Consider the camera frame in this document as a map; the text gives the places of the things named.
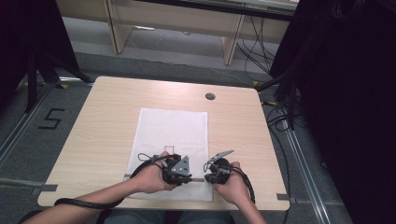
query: white cloth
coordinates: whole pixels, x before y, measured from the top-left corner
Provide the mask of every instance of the white cloth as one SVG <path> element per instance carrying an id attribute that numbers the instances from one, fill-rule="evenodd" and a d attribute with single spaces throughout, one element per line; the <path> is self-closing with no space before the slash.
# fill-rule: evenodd
<path id="1" fill-rule="evenodd" d="M 132 174 L 136 167 L 142 163 L 137 157 L 139 153 L 145 153 L 152 157 L 160 155 L 165 147 L 169 154 L 179 154 L 181 158 L 189 156 L 192 177 L 204 178 L 203 167 L 208 160 L 207 113 L 142 108 L 126 174 Z M 152 194 L 136 193 L 130 197 L 211 202 L 213 190 L 206 181 L 190 182 L 172 191 L 160 191 Z"/>

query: gray carpet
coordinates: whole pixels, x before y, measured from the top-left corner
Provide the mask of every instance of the gray carpet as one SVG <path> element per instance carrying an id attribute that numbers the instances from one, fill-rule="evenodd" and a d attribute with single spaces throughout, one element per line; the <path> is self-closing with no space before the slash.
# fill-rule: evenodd
<path id="1" fill-rule="evenodd" d="M 244 71 L 217 70 L 221 73 L 238 77 L 226 77 L 208 69 L 193 68 L 182 65 L 170 65 L 163 63 L 149 63 L 142 60 L 122 59 L 108 56 L 77 53 L 81 71 L 90 77 L 115 76 L 137 77 L 156 80 L 170 80 L 179 82 L 192 82 L 215 84 L 223 86 L 249 87 L 252 80 Z M 69 76 L 64 71 L 59 71 L 61 76 Z M 260 74 L 251 74 L 255 78 L 265 78 Z M 53 164 L 56 162 L 63 144 L 73 127 L 84 101 L 90 91 L 90 87 L 70 85 L 66 89 L 54 89 L 43 105 L 40 107 L 34 121 L 13 150 L 6 163 L 0 167 L 0 178 L 30 180 L 37 182 L 46 181 Z M 272 95 L 276 87 L 262 92 L 262 100 L 274 101 Z M 1 139 L 4 141 L 10 127 L 15 125 L 18 117 L 24 110 L 24 97 L 26 89 L 21 89 L 9 107 L 1 112 Z M 52 117 L 61 119 L 55 130 L 39 129 L 40 126 L 51 126 L 54 121 L 45 121 L 52 108 L 61 108 L 64 111 L 54 111 Z M 272 109 L 271 106 L 263 107 L 263 116 Z M 301 126 L 305 126 L 304 118 L 297 118 Z M 320 154 L 312 139 L 309 129 L 296 127 L 296 134 L 301 141 L 304 155 L 309 168 L 318 185 L 320 194 L 324 199 L 332 223 L 351 223 L 345 207 L 334 187 L 330 175 L 326 169 L 320 166 Z M 278 157 L 282 176 L 287 184 L 287 176 L 290 175 L 290 197 L 297 203 L 290 206 L 287 223 L 318 223 L 315 212 L 306 193 L 304 182 L 296 165 L 293 154 L 290 151 L 287 137 L 282 132 L 276 132 L 280 143 L 285 149 L 289 162 L 290 172 L 286 172 L 285 158 L 281 153 L 279 143 L 273 136 L 273 142 Z M 32 210 L 40 209 L 36 203 L 37 195 L 31 194 L 32 189 L 21 187 L 0 186 L 0 223 L 17 223 L 25 214 Z M 285 212 L 262 212 L 269 223 L 282 223 Z M 246 223 L 239 212 L 232 212 L 237 224 Z"/>

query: person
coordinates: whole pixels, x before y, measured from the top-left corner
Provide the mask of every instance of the person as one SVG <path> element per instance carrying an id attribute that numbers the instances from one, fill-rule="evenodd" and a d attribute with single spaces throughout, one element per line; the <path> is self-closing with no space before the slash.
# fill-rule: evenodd
<path id="1" fill-rule="evenodd" d="M 161 154 L 161 156 L 166 155 L 169 155 L 166 151 Z M 156 163 L 160 167 L 163 166 L 160 161 L 156 161 Z M 232 166 L 240 168 L 238 161 L 233 162 Z M 159 167 L 156 165 L 149 165 L 143 168 L 135 177 L 131 179 L 120 182 L 119 184 L 113 185 L 111 187 L 100 189 L 93 193 L 77 197 L 77 199 L 91 203 L 114 203 L 115 201 L 123 199 L 137 192 L 153 193 L 160 190 L 173 190 L 176 187 L 176 185 L 169 185 L 163 181 L 162 171 L 159 169 Z M 266 223 L 256 205 L 250 200 L 248 189 L 240 175 L 236 174 L 235 172 L 231 172 L 227 183 L 224 185 L 213 184 L 213 189 L 216 190 L 225 201 L 235 204 L 243 216 L 247 219 L 248 223 Z M 23 223 L 86 223 L 88 220 L 98 215 L 101 211 L 102 210 L 100 209 L 91 209 L 69 204 L 58 204 L 29 218 Z M 107 218 L 108 221 L 112 223 L 120 223 L 120 219 L 125 218 L 124 214 L 127 212 L 131 212 L 129 217 L 132 217 L 132 220 L 139 220 L 138 223 L 159 223 L 149 222 L 149 220 L 146 221 L 144 218 L 159 218 L 161 220 L 161 216 L 163 216 L 163 212 L 161 213 L 161 211 L 140 210 L 141 213 L 134 213 L 131 210 L 122 209 L 115 209 L 114 211 L 116 211 L 116 214 L 111 214 Z M 118 216 L 117 212 L 121 212 L 123 215 Z M 228 217 L 230 216 L 225 212 L 196 212 L 198 213 L 198 216 L 194 213 L 195 212 L 184 212 L 179 220 L 179 223 L 199 223 L 194 222 L 194 220 L 202 219 L 203 217 L 211 219 L 210 223 L 228 223 L 224 221 L 226 219 L 224 219 L 223 214 L 227 214 Z"/>

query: floor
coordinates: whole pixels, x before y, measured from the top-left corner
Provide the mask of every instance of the floor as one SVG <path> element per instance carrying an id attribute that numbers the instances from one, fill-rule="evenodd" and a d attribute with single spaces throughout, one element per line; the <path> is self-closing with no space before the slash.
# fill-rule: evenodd
<path id="1" fill-rule="evenodd" d="M 80 69 L 91 77 L 100 75 L 117 77 L 141 77 L 174 81 L 188 81 L 217 85 L 253 87 L 256 82 L 263 83 L 271 79 L 251 61 L 240 49 L 235 51 L 233 63 L 224 65 L 220 37 L 211 35 L 187 34 L 165 30 L 134 30 L 122 54 L 112 51 L 110 35 L 106 23 L 80 21 L 64 18 L 64 24 L 78 58 Z M 258 46 L 254 41 L 245 41 L 248 50 Z M 276 55 L 276 44 L 266 43 L 265 47 Z M 60 76 L 67 73 L 60 71 Z M 273 102 L 276 86 L 261 92 L 264 102 Z M 36 204 L 37 194 L 33 184 L 45 182 L 53 163 L 55 163 L 62 145 L 73 127 L 90 87 L 69 85 L 66 89 L 53 89 L 29 124 L 29 128 L 4 164 L 0 164 L 0 180 L 13 179 L 28 181 L 27 186 L 7 185 L 0 181 L 0 223 L 16 223 L 29 211 L 41 209 Z M 0 141 L 6 141 L 12 127 L 18 123 L 25 107 L 26 86 L 16 93 L 15 99 L 5 111 L 0 111 Z M 37 127 L 48 125 L 43 121 L 51 108 L 67 109 L 57 130 L 45 131 Z M 263 115 L 267 120 L 279 116 L 276 108 L 264 105 Z M 352 223 L 342 199 L 338 195 L 332 178 L 320 162 L 320 153 L 309 132 L 304 116 L 295 120 L 299 144 L 304 154 L 310 174 L 318 189 L 330 222 L 321 222 L 314 209 L 309 191 L 302 178 L 302 170 L 296 161 L 295 153 L 282 123 L 277 122 L 273 143 L 285 186 L 290 193 L 289 212 L 262 211 L 269 223 Z M 232 212 L 235 223 L 247 223 L 238 212 Z"/>

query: wooden table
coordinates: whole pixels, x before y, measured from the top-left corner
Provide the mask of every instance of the wooden table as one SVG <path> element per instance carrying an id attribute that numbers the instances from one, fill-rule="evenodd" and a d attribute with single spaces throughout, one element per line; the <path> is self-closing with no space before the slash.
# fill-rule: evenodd
<path id="1" fill-rule="evenodd" d="M 216 95 L 207 100 L 207 93 Z M 38 203 L 75 198 L 122 181 L 130 157 L 140 108 L 208 112 L 209 157 L 235 149 L 255 191 L 260 210 L 286 210 L 286 194 L 257 92 L 253 89 L 119 77 L 99 77 L 81 109 L 41 192 Z M 126 198 L 119 207 L 234 210 L 214 193 L 212 203 L 164 202 Z"/>

